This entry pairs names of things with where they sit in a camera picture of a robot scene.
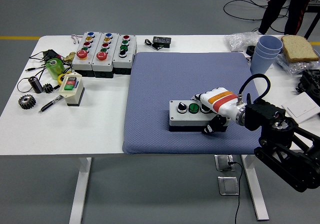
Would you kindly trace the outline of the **robot right hand white black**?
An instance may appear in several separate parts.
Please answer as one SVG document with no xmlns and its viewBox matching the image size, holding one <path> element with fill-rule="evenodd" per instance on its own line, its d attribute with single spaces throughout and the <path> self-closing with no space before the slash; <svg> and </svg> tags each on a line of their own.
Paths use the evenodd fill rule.
<svg viewBox="0 0 320 224">
<path fill-rule="evenodd" d="M 196 94 L 192 100 L 200 101 L 202 105 L 216 114 L 205 126 L 202 133 L 224 132 L 229 120 L 244 125 L 245 103 L 241 94 L 234 94 L 223 87 L 215 88 L 202 94 Z"/>
</svg>

